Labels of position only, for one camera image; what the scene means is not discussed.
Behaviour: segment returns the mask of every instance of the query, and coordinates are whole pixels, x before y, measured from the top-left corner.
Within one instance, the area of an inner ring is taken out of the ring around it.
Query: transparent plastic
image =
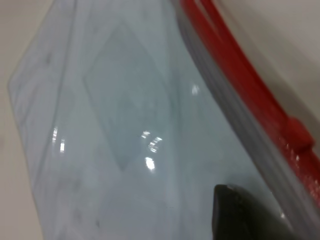
[[[273,155],[265,145],[247,153],[261,141],[232,113],[259,126],[234,92],[213,97],[176,10],[162,0],[53,3],[9,85],[46,240],[209,240],[217,184],[244,187],[280,218],[252,161]],[[39,66],[25,64],[37,56]]]

